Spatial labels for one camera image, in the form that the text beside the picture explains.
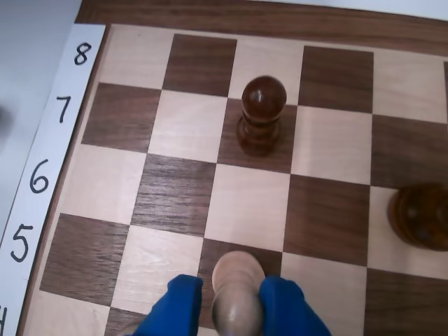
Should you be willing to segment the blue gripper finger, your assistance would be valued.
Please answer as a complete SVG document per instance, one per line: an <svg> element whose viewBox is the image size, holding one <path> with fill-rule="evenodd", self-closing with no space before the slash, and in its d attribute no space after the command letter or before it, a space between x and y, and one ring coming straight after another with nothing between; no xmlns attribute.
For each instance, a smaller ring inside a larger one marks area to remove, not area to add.
<svg viewBox="0 0 448 336"><path fill-rule="evenodd" d="M329 335L325 323L308 305L302 289L291 280L268 276L260 285L264 335Z"/></svg>
<svg viewBox="0 0 448 336"><path fill-rule="evenodd" d="M166 293L137 326L135 335L196 335L202 306L203 281L181 274L167 284Z"/></svg>

